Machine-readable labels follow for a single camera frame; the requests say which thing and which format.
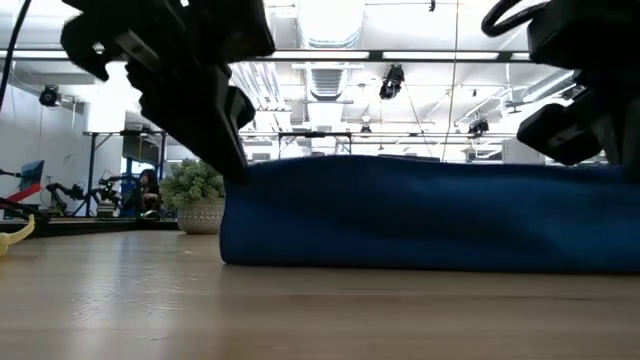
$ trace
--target table surface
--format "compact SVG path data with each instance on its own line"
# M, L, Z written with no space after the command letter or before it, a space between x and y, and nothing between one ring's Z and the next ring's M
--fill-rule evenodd
M640 277L233 267L215 236L83 235L11 247L0 319L2 360L638 359Z

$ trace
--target white plant pot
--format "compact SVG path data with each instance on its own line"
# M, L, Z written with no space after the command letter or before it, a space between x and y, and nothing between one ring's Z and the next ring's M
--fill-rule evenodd
M200 200L178 209L178 227L187 234L218 234L224 215L224 198Z

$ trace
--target yellow object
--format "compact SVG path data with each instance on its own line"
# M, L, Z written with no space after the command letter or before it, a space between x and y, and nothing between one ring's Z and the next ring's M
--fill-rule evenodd
M11 234L0 233L0 256L4 256L9 251L9 245L13 245L17 242L24 240L27 236L31 235L33 229L36 227L35 219L33 215L29 215L29 223L21 230Z

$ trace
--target potted plant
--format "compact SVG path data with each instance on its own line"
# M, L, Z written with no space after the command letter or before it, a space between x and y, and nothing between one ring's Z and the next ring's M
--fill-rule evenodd
M224 214L222 175L203 161L171 164L160 183L165 203L178 211L178 227L187 234L217 234Z

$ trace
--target blue towel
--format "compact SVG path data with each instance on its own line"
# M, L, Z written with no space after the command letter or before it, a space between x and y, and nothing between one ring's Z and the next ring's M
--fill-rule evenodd
M249 172L226 184L229 264L640 272L640 186L621 168L335 156Z

